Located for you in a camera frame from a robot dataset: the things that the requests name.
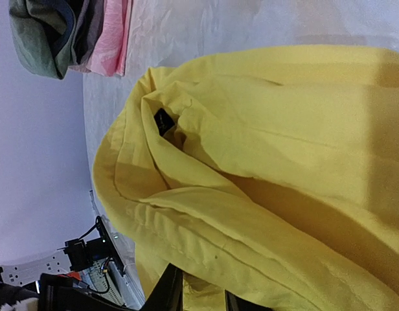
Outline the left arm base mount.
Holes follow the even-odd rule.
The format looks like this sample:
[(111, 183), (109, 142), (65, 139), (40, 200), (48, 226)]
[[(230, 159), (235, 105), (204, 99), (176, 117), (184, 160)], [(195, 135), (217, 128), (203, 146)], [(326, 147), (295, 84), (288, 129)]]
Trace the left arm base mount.
[(62, 251), (68, 256), (71, 271), (81, 272), (88, 269), (98, 275), (101, 281), (104, 281), (106, 288), (97, 290), (96, 287), (86, 284), (84, 281), (75, 281), (79, 288), (98, 295), (108, 294), (116, 289), (115, 281), (112, 281), (109, 273), (109, 262), (111, 261), (111, 249), (107, 243), (100, 237), (98, 231), (98, 222), (95, 218), (95, 224), (81, 237), (65, 242)]

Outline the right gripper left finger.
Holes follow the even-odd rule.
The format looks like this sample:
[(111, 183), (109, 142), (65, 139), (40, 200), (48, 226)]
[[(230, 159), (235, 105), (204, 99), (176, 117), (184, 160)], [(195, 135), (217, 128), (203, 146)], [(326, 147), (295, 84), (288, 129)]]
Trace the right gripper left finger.
[(140, 311), (183, 311), (183, 272), (169, 264)]

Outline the yellow garment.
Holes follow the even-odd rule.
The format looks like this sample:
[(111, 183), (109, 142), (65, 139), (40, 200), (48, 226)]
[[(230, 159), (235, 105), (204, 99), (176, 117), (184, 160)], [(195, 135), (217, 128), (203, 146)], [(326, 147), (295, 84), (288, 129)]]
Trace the yellow garment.
[(146, 298), (184, 310), (399, 310), (399, 53), (296, 45), (149, 69), (103, 138), (97, 196)]

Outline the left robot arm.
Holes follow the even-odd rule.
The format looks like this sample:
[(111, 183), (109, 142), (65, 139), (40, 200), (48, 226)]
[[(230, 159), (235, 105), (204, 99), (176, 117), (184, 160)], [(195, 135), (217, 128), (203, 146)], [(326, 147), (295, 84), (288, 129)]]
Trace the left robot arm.
[(53, 298), (25, 285), (39, 281), (43, 273), (67, 274), (71, 261), (63, 251), (0, 264), (0, 310), (73, 310), (71, 300), (56, 294)]

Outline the green tank top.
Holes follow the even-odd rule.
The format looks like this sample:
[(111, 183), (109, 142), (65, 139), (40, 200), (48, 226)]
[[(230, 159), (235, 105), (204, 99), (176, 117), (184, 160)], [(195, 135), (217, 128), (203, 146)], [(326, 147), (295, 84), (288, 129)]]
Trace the green tank top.
[(73, 33), (54, 56), (51, 45), (65, 30), (65, 21), (48, 1), (9, 1), (12, 39), (22, 66), (34, 75), (64, 79), (71, 61)]

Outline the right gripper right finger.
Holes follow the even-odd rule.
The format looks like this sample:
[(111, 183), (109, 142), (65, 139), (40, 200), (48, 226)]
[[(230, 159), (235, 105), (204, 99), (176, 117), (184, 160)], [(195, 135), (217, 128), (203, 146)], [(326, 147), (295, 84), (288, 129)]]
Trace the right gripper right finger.
[(226, 311), (247, 311), (250, 309), (247, 301), (228, 291), (225, 291), (225, 306)]

